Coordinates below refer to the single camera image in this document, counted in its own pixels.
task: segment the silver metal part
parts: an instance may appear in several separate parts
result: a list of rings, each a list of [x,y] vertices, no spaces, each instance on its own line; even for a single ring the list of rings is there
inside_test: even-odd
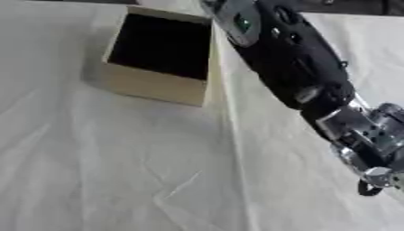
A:
[[[317,120],[339,159],[375,188],[404,189],[404,110],[359,97]]]
[[[200,0],[199,2],[235,44],[248,47],[259,40],[261,17],[254,6],[254,1]]]
[[[296,95],[296,100],[300,104],[306,104],[310,102],[312,99],[318,96],[318,94],[321,92],[322,88],[319,87],[309,87],[309,88],[304,88],[300,92],[297,93]]]

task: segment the open box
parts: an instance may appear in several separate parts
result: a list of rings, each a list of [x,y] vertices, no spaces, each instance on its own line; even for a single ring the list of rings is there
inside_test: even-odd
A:
[[[103,58],[102,84],[116,93],[202,106],[212,54],[205,17],[129,6]]]

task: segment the black robot arm segment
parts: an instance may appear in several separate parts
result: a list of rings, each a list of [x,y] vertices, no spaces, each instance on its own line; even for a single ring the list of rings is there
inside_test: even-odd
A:
[[[359,192],[404,187],[404,111],[356,94],[331,46],[286,0],[200,0],[262,83],[298,110],[359,177]]]

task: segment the white cloth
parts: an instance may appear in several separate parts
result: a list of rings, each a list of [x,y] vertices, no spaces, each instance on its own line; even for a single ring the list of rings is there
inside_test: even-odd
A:
[[[96,81],[95,63],[123,13],[0,3],[2,230],[402,229],[399,195],[357,196],[351,172],[218,30],[225,97],[211,84],[203,108],[82,81]],[[364,97],[404,105],[402,19],[310,19],[351,61]]]

